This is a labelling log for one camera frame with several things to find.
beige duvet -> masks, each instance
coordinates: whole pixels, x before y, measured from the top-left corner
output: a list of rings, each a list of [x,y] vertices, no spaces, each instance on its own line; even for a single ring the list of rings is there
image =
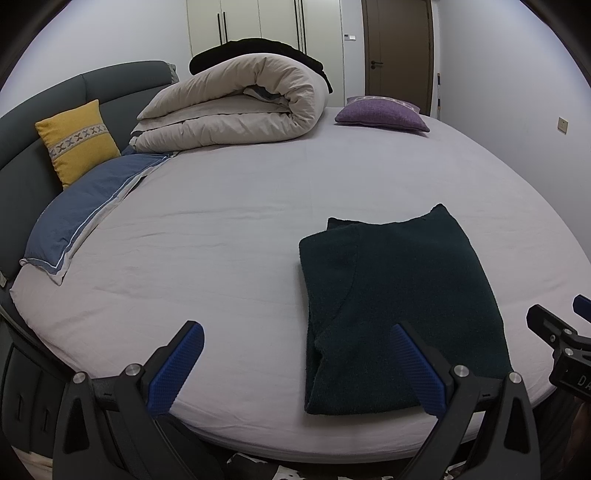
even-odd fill
[[[159,153],[290,140],[314,128],[328,95],[324,79],[293,59],[243,55],[160,91],[130,144]]]

light switch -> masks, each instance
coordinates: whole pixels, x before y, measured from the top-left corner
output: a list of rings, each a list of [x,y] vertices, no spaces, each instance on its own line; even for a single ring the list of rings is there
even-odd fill
[[[562,117],[558,118],[558,130],[566,135],[566,132],[569,129],[569,123]]]

folded sweater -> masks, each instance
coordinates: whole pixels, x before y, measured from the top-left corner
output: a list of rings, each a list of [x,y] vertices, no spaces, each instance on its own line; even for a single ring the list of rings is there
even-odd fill
[[[452,364],[502,378],[503,322],[470,241],[443,205],[401,223],[329,220],[300,242],[309,299],[305,409],[376,413],[418,405],[389,343],[406,320]]]

embroidered stripe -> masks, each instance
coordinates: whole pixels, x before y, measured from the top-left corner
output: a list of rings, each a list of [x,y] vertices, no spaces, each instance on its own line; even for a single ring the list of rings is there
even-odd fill
[[[109,131],[107,130],[105,124],[96,124],[81,128],[77,132],[72,133],[69,137],[66,137],[64,140],[49,148],[49,156],[53,161],[60,155],[63,155],[77,145],[80,145],[82,142],[108,132]]]

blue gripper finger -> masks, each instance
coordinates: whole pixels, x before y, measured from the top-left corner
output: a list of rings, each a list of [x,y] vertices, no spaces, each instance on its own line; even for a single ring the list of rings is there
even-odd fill
[[[204,345],[203,327],[194,323],[150,382],[147,409],[152,417],[168,413]]]
[[[591,322],[591,300],[587,297],[577,295],[573,300],[573,311],[588,322]]]
[[[391,345],[425,412],[443,418],[447,411],[445,384],[401,325],[392,327]]]

